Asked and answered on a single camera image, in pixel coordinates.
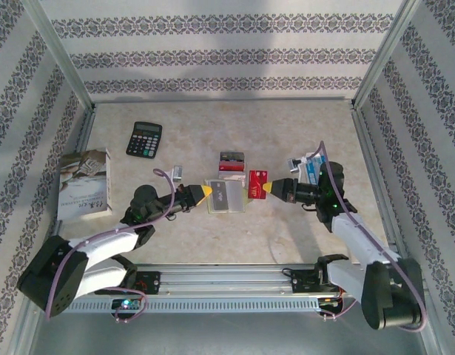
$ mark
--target calculator keypad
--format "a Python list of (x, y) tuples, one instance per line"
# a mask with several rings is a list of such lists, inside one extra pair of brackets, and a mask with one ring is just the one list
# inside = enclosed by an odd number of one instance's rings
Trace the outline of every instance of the calculator keypad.
[(127, 154), (143, 158), (154, 158), (160, 135), (152, 132), (143, 132), (141, 134), (132, 135), (127, 147)]

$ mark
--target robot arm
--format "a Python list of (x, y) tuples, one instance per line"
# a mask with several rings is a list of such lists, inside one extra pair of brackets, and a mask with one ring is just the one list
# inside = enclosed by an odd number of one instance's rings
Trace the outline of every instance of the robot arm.
[[(212, 192), (208, 186), (180, 185), (167, 217), (177, 212), (189, 212), (201, 204)], [(72, 252), (58, 278), (50, 316), (54, 317), (70, 303), (85, 294), (109, 287), (134, 288), (137, 268), (128, 259), (119, 255), (144, 245), (155, 233), (155, 227), (142, 226), (162, 216), (171, 203), (171, 194), (158, 197), (155, 188), (140, 186), (134, 194), (121, 223), (113, 232), (82, 246), (74, 247), (90, 237), (80, 240), (65, 240), (54, 236), (46, 240), (17, 282), (17, 288), (38, 307), (47, 307), (50, 289), (62, 260)], [(128, 231), (119, 231), (132, 226)]]
[[(343, 168), (338, 163), (330, 164), (332, 177), (342, 197)], [(321, 270), (320, 282), (337, 285), (358, 300), (372, 328), (416, 325), (422, 321), (417, 299), (384, 253), (405, 272), (422, 300), (424, 295), (419, 264), (412, 258), (402, 259), (386, 247), (367, 229), (357, 210), (346, 199), (343, 202), (347, 211), (342, 208), (332, 187), (326, 163), (320, 168), (317, 185), (287, 178), (266, 183), (263, 189), (285, 202), (315, 205), (319, 221), (346, 243), (361, 267), (353, 265), (343, 255), (320, 257), (316, 265)]]

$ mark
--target calculator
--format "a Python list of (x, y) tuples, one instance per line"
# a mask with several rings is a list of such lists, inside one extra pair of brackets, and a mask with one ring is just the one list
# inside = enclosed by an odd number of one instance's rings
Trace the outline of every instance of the calculator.
[(127, 154), (134, 157), (153, 159), (160, 145), (161, 125), (135, 122)]

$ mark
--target patterned wallpaper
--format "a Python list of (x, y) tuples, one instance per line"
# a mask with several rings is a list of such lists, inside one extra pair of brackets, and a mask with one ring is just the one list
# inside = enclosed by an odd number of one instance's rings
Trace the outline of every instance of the patterned wallpaper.
[(455, 354), (455, 0), (423, 0), (361, 108)]
[(16, 280), (53, 220), (59, 158), (83, 117), (21, 3), (0, 0), (0, 354), (23, 300)]
[(98, 102), (351, 98), (401, 1), (41, 4)]

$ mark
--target beige floor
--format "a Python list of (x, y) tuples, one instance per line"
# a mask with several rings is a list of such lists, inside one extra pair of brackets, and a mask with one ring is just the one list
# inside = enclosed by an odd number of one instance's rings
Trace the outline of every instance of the beige floor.
[[(135, 121), (163, 125), (156, 159), (134, 158), (125, 149)], [(101, 104), (89, 148), (106, 146), (112, 156), (113, 216), (65, 223), (66, 238), (111, 229), (135, 189), (166, 182), (152, 173), (183, 165), (185, 185), (216, 178), (220, 150), (245, 152), (248, 169), (269, 171), (269, 180), (291, 177), (287, 158), (313, 151), (324, 140), (332, 160), (344, 165), (346, 197), (381, 239), (385, 234), (345, 101), (209, 101)], [(207, 206), (161, 221), (143, 247), (126, 255), (135, 263), (313, 263), (318, 256), (348, 250), (317, 221), (314, 212), (268, 197), (245, 214), (212, 215)]]

